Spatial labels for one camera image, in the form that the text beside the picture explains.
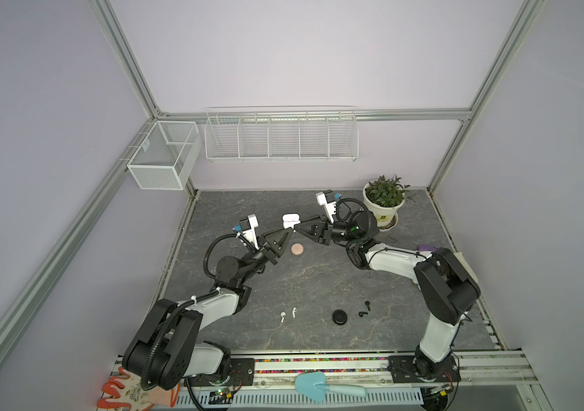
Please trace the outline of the pink earbud charging case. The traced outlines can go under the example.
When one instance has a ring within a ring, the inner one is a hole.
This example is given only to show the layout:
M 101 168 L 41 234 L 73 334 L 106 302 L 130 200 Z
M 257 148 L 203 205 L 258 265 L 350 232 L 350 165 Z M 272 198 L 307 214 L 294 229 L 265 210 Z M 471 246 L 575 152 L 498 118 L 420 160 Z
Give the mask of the pink earbud charging case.
M 296 256 L 300 256 L 304 252 L 304 246 L 300 243 L 295 243 L 290 248 L 291 253 Z

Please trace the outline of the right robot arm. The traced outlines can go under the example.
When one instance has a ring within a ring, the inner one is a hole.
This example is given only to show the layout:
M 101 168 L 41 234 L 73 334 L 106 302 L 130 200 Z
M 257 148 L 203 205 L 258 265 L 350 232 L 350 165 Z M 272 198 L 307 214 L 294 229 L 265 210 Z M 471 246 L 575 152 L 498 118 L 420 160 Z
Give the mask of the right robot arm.
M 476 276 L 462 254 L 448 248 L 430 252 L 393 248 L 376 239 L 377 219 L 361 201 L 345 198 L 327 203 L 321 193 L 318 202 L 324 215 L 303 220 L 297 214 L 285 214 L 283 227 L 320 244 L 334 242 L 344 247 L 358 269 L 389 272 L 417 285 L 429 319 L 413 359 L 397 369 L 425 382 L 452 377 L 458 370 L 454 341 L 481 296 Z

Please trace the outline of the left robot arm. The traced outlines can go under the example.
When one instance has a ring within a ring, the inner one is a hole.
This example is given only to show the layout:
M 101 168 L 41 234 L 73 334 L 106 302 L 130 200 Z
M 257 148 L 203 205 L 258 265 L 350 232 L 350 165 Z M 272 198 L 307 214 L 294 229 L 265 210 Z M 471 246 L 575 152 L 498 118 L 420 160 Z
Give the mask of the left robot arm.
M 205 274 L 213 280 L 211 291 L 182 302 L 155 302 L 126 349 L 122 367 L 140 378 L 143 390 L 171 390 L 194 376 L 206 376 L 214 383 L 229 380 L 230 350 L 213 342 L 198 342 L 198 335 L 208 325 L 244 309 L 251 294 L 245 282 L 264 272 L 267 264 L 278 263 L 292 234 L 291 228 L 279 229 L 257 236 L 256 245 L 244 234 L 214 240 L 203 261 Z M 208 263 L 214 248 L 230 239 L 243 242 L 247 253 L 241 258 L 222 257 L 210 271 Z

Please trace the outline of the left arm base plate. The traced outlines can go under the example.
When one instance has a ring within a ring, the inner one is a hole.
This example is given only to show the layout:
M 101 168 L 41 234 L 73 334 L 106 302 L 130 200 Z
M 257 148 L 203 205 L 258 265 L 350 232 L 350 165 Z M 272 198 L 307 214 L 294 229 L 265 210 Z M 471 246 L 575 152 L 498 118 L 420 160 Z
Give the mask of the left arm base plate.
M 252 386 L 255 377 L 255 359 L 251 357 L 237 357 L 230 360 L 225 371 L 208 375 L 200 374 L 191 377 L 192 387 L 211 386 Z

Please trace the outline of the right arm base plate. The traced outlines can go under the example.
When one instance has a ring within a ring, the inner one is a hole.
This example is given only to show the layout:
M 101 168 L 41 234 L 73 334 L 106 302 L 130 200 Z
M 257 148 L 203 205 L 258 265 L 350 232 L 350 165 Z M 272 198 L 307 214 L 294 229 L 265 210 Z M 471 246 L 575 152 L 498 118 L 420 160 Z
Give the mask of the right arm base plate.
M 461 381 L 456 357 L 447 356 L 435 363 L 424 357 L 390 356 L 387 370 L 396 384 L 457 383 Z

